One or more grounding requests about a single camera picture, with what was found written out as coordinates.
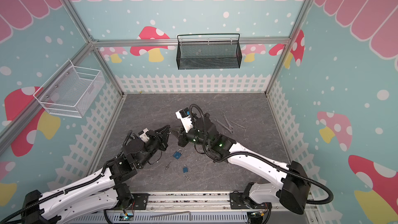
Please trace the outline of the large blue padlock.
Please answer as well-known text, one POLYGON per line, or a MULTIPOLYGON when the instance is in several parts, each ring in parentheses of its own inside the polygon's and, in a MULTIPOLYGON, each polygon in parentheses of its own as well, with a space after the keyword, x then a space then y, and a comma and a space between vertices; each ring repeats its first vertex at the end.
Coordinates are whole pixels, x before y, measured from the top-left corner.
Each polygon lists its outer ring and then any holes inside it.
POLYGON ((182 150, 182 149, 179 149, 179 150, 177 150, 177 151, 173 154, 173 157, 174 157, 176 160, 178 160, 178 159, 182 156, 182 154, 183 154, 183 150, 182 150))

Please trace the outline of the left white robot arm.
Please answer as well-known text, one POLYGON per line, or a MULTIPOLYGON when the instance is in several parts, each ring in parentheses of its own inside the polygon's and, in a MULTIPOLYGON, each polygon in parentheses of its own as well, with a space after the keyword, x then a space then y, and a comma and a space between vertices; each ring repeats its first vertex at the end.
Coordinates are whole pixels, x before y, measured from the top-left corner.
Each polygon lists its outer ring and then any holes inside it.
POLYGON ((101 169, 53 191, 28 193, 22 209, 8 215, 1 223, 63 224, 89 212, 115 206, 132 207, 134 197, 125 181, 143 169, 157 151, 166 151, 170 128, 166 125, 139 134, 129 131, 121 151, 101 169))

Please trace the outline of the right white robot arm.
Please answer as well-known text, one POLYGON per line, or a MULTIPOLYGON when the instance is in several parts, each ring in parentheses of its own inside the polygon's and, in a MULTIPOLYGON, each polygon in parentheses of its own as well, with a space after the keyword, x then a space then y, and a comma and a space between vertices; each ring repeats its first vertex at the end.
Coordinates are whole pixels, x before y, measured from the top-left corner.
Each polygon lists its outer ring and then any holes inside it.
POLYGON ((266 184, 249 183, 241 197, 248 207, 278 201, 287 210, 302 215, 308 204, 325 205, 333 201, 332 191, 308 178, 303 166, 295 161, 278 162, 255 153, 236 140, 217 131, 208 113, 192 104, 176 112, 181 127, 172 130, 178 145, 192 143, 214 163, 227 162, 249 170, 267 180, 266 184))

